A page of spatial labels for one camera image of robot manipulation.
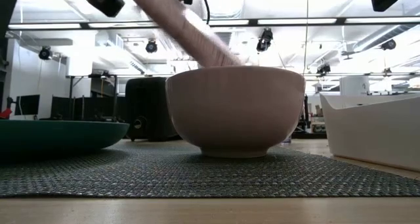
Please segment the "ceiling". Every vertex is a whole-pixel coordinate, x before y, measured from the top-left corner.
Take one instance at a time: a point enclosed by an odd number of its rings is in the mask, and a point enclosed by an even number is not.
[[[132,0],[125,0],[125,2],[126,5],[117,18],[107,18],[85,0],[18,0],[11,23],[149,20]],[[418,0],[399,0],[386,12],[373,12],[371,0],[209,0],[209,6],[213,19],[415,16],[420,14],[420,11],[418,13],[413,11],[420,6]],[[202,19],[206,18],[202,0],[194,0],[190,8]],[[350,56],[342,56],[343,51],[349,51],[348,46],[377,34],[386,26],[273,27],[274,42],[263,53],[258,53],[256,50],[263,28],[213,28],[213,31],[221,36],[230,49],[249,65],[315,73],[317,67],[328,62],[331,65],[331,71],[337,73],[382,72],[384,68],[391,68],[393,72],[416,72],[420,70],[420,54],[414,49],[420,47],[420,28],[412,27],[392,37],[397,42],[394,50],[383,51],[374,47]],[[25,32],[23,36],[36,41],[39,39],[77,39],[80,38],[80,33],[81,31]],[[123,63],[116,60],[122,56],[129,57],[128,62],[134,59],[144,66],[150,66],[148,69],[153,73],[173,74],[197,68],[196,62],[161,30],[100,30],[94,34],[105,34],[108,38],[119,36],[124,40],[124,52],[114,54],[115,56],[111,56],[110,50],[105,49],[103,45],[97,46],[97,50],[93,50],[93,54],[98,57],[94,68],[107,70],[124,68]],[[158,45],[156,53],[150,54],[145,51],[149,39],[156,39]],[[73,51],[72,46],[56,46],[53,50],[63,54]],[[335,85],[338,84],[338,79],[339,77],[328,78],[323,83]],[[395,84],[409,80],[392,79]]]

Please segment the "wall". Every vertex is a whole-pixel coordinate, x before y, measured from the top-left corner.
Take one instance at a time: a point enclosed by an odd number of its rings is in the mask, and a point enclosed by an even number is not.
[[[51,102],[53,95],[68,97],[70,80],[66,79],[68,71],[65,64],[60,65],[54,60],[44,61],[38,54],[19,46],[17,40],[10,39],[7,60],[10,62],[3,95],[3,108],[5,98],[9,95],[14,100],[17,96],[40,95],[38,118],[51,116]],[[23,120],[23,116],[11,116],[12,120]]]

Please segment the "wooden table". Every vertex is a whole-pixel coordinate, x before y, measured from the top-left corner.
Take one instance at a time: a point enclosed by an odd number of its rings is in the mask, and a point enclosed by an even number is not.
[[[326,140],[286,147],[331,156]],[[420,173],[335,158],[420,179]],[[420,223],[420,198],[0,200],[0,223]]]

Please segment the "green plate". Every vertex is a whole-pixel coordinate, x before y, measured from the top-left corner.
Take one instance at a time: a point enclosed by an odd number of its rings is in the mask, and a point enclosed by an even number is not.
[[[0,120],[0,154],[79,154],[117,143],[128,128],[126,123]]]

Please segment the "bowl base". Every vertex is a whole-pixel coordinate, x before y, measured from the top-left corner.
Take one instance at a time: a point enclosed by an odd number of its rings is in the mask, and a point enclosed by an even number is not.
[[[246,151],[202,148],[201,153],[213,158],[259,158],[266,156],[267,150],[267,148]]]

